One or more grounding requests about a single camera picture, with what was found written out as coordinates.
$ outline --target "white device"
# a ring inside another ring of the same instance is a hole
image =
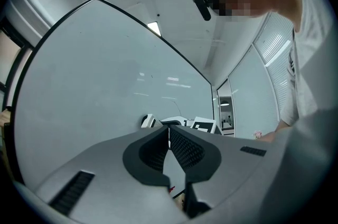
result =
[[[186,121],[187,121],[187,118],[184,118],[182,116],[169,117],[169,118],[161,120],[161,122],[164,125],[174,124],[174,125],[183,125],[183,126],[185,125]]]
[[[157,126],[163,126],[163,124],[161,124],[161,122],[153,114],[147,114],[144,116],[141,128],[151,128]]]

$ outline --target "hand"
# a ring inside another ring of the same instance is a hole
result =
[[[270,132],[264,136],[262,136],[261,138],[257,139],[258,141],[261,142],[272,142],[275,139],[276,136],[276,132]]]

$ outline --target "white curved panel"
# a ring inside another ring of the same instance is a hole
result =
[[[145,114],[213,118],[208,81],[100,0],[59,24],[29,62],[13,108],[18,164],[30,189],[91,145],[139,130]]]

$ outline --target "window blind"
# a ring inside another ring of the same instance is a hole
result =
[[[254,41],[273,83],[279,111],[286,97],[286,67],[293,41],[292,30],[291,21],[277,13],[270,13]]]

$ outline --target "vent grille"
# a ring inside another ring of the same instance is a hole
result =
[[[247,146],[242,147],[240,150],[242,152],[246,152],[246,153],[249,153],[249,154],[255,154],[255,155],[258,155],[258,156],[264,156],[265,153],[266,153],[266,150],[261,150],[261,149],[257,149],[257,148],[247,147]]]
[[[94,174],[92,173],[84,171],[78,172],[49,205],[59,213],[67,216],[78,202],[93,177]]]
[[[171,128],[170,147],[184,172],[198,164],[205,155],[202,146]]]
[[[139,157],[147,166],[163,173],[163,164],[167,152],[168,134],[167,132],[163,132],[140,148]]]

